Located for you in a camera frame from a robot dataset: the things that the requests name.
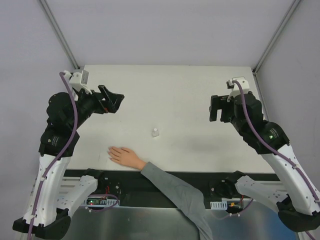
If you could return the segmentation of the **clear nail polish bottle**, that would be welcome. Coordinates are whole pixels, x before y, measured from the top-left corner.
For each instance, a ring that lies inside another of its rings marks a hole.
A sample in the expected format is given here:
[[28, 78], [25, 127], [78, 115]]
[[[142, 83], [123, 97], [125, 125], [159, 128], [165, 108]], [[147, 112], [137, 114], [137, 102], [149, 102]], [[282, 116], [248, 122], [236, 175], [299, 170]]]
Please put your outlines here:
[[154, 128], [152, 133], [151, 133], [151, 135], [152, 135], [153, 138], [156, 138], [156, 137], [158, 137], [160, 135], [160, 132], [159, 132], [159, 130], [157, 128]]

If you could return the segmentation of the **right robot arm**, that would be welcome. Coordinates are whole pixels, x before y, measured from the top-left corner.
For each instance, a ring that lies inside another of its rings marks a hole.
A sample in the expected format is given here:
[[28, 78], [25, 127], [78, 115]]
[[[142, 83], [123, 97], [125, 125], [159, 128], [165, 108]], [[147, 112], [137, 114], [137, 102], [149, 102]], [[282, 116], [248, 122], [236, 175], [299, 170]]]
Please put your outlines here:
[[233, 173], [225, 184], [230, 197], [239, 194], [255, 199], [277, 213], [281, 222], [291, 231], [300, 233], [320, 226], [320, 192], [301, 167], [290, 140], [276, 123], [264, 119], [262, 103], [252, 92], [229, 97], [213, 95], [210, 98], [209, 120], [231, 123], [243, 141], [256, 151], [273, 169], [286, 193], [277, 193], [240, 171]]

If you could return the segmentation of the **grey sleeved forearm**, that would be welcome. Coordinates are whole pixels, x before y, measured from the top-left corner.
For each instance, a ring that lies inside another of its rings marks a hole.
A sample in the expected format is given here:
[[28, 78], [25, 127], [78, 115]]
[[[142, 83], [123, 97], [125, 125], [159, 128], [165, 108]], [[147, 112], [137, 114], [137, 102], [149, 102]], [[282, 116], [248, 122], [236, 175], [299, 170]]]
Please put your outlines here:
[[212, 240], [213, 233], [205, 217], [204, 195], [197, 188], [182, 179], [167, 173], [148, 162], [141, 170], [152, 184], [157, 187], [182, 213], [194, 223], [201, 240]]

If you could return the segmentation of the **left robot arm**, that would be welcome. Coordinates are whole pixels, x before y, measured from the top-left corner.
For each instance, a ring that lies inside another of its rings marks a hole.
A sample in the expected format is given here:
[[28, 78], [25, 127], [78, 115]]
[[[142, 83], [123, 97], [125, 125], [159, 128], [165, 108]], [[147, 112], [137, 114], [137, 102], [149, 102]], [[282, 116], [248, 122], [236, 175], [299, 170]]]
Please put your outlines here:
[[54, 94], [48, 101], [47, 127], [40, 138], [39, 169], [31, 202], [23, 217], [13, 222], [12, 229], [34, 234], [44, 240], [62, 239], [72, 216], [92, 193], [105, 194], [106, 183], [100, 170], [87, 169], [65, 196], [59, 191], [67, 166], [80, 138], [77, 129], [92, 114], [114, 114], [124, 95], [109, 91], [104, 85], [99, 91], [76, 91], [77, 100], [66, 92]]

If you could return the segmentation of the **person's hand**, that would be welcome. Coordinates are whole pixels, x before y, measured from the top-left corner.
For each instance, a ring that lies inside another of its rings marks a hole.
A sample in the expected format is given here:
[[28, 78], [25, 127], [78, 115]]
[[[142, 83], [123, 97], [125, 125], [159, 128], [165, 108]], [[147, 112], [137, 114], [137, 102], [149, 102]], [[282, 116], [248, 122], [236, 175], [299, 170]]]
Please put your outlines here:
[[133, 150], [125, 147], [118, 148], [111, 146], [108, 148], [108, 155], [112, 162], [139, 171], [141, 171], [147, 164], [145, 161], [140, 159]]

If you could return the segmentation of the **left aluminium frame post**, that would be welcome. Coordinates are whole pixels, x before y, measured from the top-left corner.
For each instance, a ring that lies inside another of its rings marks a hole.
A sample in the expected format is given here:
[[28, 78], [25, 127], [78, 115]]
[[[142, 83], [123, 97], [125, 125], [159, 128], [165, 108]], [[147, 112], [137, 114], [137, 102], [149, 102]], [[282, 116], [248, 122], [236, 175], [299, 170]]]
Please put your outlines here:
[[50, 24], [58, 42], [60, 43], [67, 59], [69, 60], [70, 64], [74, 69], [80, 69], [80, 65], [78, 64], [60, 26], [59, 23], [57, 22], [50, 6], [47, 0], [39, 0], [38, 1], [42, 11], [44, 12], [44, 15], [46, 16], [48, 23]]

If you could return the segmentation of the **aluminium frame post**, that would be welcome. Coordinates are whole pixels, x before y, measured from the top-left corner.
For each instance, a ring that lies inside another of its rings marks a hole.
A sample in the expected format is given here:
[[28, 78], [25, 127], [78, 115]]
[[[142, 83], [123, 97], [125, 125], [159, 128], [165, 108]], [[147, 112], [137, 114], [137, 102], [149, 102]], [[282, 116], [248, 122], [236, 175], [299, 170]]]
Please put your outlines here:
[[44, 12], [44, 15], [46, 16], [48, 23], [50, 24], [58, 42], [60, 43], [67, 59], [69, 60], [70, 64], [74, 69], [80, 69], [80, 65], [78, 64], [60, 26], [59, 23], [57, 22], [50, 6], [47, 0], [39, 0], [38, 1], [42, 11]]
[[272, 49], [276, 45], [277, 41], [280, 39], [283, 31], [285, 30], [286, 26], [289, 24], [289, 21], [291, 20], [291, 18], [295, 14], [297, 8], [300, 6], [300, 4], [302, 2], [303, 2], [302, 0], [293, 0], [292, 3], [290, 4], [288, 10], [285, 12], [283, 18], [281, 19], [279, 25], [277, 26], [275, 32], [273, 33], [271, 39], [269, 40], [266, 48], [264, 49], [262, 55], [260, 56], [258, 62], [256, 63], [256, 65], [252, 69], [252, 74], [254, 76], [256, 76], [257, 73], [259, 72], [259, 70], [261, 69], [262, 65], [264, 64], [267, 57], [271, 53]]

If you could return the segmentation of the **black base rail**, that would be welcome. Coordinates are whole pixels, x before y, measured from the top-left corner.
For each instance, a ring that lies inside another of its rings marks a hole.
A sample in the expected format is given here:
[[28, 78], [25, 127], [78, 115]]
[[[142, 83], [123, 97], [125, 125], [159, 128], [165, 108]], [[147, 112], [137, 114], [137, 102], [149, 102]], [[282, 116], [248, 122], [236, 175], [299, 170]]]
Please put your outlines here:
[[118, 200], [121, 207], [182, 208], [210, 207], [222, 199], [248, 198], [238, 193], [236, 181], [245, 173], [165, 172], [147, 164], [142, 171], [67, 170], [65, 177], [92, 176], [97, 186], [90, 195], [105, 195]]

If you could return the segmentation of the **right aluminium frame post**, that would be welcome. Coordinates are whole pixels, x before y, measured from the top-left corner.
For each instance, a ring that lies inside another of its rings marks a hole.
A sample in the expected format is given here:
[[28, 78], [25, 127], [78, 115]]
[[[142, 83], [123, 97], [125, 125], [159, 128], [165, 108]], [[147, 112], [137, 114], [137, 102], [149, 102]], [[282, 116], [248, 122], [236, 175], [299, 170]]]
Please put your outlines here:
[[261, 69], [262, 65], [264, 64], [267, 57], [271, 53], [272, 49], [276, 45], [277, 41], [280, 39], [283, 31], [285, 30], [286, 26], [289, 24], [289, 21], [291, 20], [291, 18], [295, 14], [297, 8], [300, 6], [300, 4], [302, 2], [303, 2], [302, 0], [293, 0], [292, 3], [290, 4], [288, 10], [285, 12], [283, 18], [281, 19], [279, 25], [277, 26], [275, 32], [273, 33], [271, 39], [269, 40], [266, 48], [264, 49], [262, 55], [260, 56], [258, 62], [256, 63], [256, 65], [252, 69], [252, 74], [254, 76], [256, 76], [257, 73], [259, 72], [259, 70]]

